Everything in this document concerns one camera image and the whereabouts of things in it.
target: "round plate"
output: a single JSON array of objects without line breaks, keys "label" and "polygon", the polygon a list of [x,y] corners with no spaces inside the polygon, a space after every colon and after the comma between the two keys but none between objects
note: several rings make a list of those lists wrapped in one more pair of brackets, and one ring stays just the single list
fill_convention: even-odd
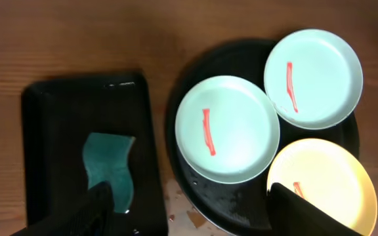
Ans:
[{"label": "round plate", "polygon": [[188,164],[222,184],[248,181],[272,162],[280,124],[266,94],[234,76],[206,79],[177,110],[176,140]]},{"label": "round plate", "polygon": [[[167,106],[165,137],[176,181],[198,212],[216,226],[235,235],[272,235],[265,201],[269,167],[256,178],[240,184],[219,184],[204,178],[189,166],[177,146],[177,110],[193,86],[218,75],[241,77],[264,90],[264,65],[274,45],[274,41],[246,39],[221,45],[197,57],[182,72]],[[360,141],[353,115],[324,130],[304,130],[280,119],[278,149],[303,138],[322,138],[335,142],[358,157]]]},{"label": "round plate", "polygon": [[264,85],[282,118],[313,130],[332,127],[352,113],[361,96],[363,75],[347,42],[328,31],[305,29],[272,49]]},{"label": "round plate", "polygon": [[275,157],[267,189],[281,183],[361,235],[371,235],[377,198],[364,167],[332,142],[308,138],[293,142]]}]

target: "wood grain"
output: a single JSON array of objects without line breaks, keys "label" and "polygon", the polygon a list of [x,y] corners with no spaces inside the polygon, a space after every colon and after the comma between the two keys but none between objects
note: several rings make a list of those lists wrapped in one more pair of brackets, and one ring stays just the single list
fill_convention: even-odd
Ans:
[{"label": "wood grain", "polygon": [[173,173],[163,135],[165,105],[181,69],[224,41],[279,39],[299,28],[332,31],[361,59],[360,159],[378,196],[378,1],[0,0],[0,235],[25,224],[19,98],[25,86],[48,75],[142,68],[166,182]]}]

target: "teal sponge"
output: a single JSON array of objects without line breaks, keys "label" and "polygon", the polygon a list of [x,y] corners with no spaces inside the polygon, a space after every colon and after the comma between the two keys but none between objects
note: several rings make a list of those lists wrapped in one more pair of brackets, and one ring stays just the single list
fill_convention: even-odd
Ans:
[{"label": "teal sponge", "polygon": [[134,140],[132,136],[93,132],[83,148],[89,189],[100,182],[108,181],[112,186],[116,213],[126,213],[134,194],[128,168],[128,154]]}]

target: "black tray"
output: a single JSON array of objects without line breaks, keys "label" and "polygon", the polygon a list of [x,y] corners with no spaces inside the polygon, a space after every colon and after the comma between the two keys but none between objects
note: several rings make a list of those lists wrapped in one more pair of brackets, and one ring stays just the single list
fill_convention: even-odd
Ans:
[{"label": "black tray", "polygon": [[[265,205],[268,169],[255,179],[241,184],[218,184],[205,179],[190,168],[180,153],[175,139],[175,117],[184,95],[194,85],[212,76],[238,76],[264,91],[264,65],[275,44],[274,41],[246,39],[205,53],[181,75],[167,108],[167,150],[177,182],[200,213],[223,230],[236,235],[271,235]],[[335,127],[313,131],[294,127],[278,118],[281,126],[278,151],[295,140],[322,138],[343,146],[358,158],[360,141],[354,114]]]},{"label": "black tray", "polygon": [[148,87],[140,73],[71,75],[29,86],[22,95],[28,225],[87,192],[82,149],[90,132],[136,138],[128,162],[134,197],[114,214],[114,235],[166,235]]}]

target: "red strip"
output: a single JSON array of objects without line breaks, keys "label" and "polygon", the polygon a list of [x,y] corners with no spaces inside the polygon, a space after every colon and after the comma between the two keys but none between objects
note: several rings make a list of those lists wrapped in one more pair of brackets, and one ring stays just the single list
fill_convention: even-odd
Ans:
[{"label": "red strip", "polygon": [[209,130],[209,109],[203,109],[203,134],[205,137],[205,143],[207,144],[207,147],[209,148],[209,152],[211,153],[211,156],[214,156],[215,148],[213,139],[211,137],[211,131]]},{"label": "red strip", "polygon": [[295,113],[298,113],[297,103],[295,102],[294,88],[293,88],[293,64],[291,62],[287,63],[287,92],[291,101],[293,102],[293,107]]},{"label": "red strip", "polygon": [[303,192],[301,191],[300,182],[294,182],[294,192],[300,196],[301,198],[305,199]]}]

